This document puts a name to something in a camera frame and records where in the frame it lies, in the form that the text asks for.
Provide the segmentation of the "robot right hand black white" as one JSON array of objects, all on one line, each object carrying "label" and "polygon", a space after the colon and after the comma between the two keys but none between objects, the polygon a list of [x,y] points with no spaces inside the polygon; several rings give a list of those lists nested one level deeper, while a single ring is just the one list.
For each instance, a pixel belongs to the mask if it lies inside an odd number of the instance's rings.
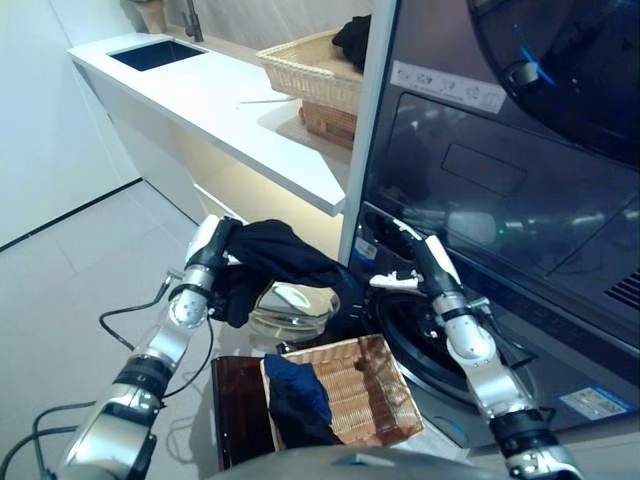
[{"label": "robot right hand black white", "polygon": [[415,290],[430,298],[448,292],[462,292],[459,274],[437,235],[424,237],[400,220],[393,220],[392,224],[413,254],[415,267],[406,275],[401,275],[398,270],[387,275],[376,274],[369,280],[371,287],[385,290]]}]

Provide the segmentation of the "robot left hand black white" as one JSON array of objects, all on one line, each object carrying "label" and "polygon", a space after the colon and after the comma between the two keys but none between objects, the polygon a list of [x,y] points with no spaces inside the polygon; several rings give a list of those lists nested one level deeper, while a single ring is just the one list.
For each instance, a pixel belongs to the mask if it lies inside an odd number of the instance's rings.
[{"label": "robot left hand black white", "polygon": [[201,266],[218,270],[229,264],[227,243],[242,222],[229,216],[210,214],[197,228],[187,249],[185,269]]}]

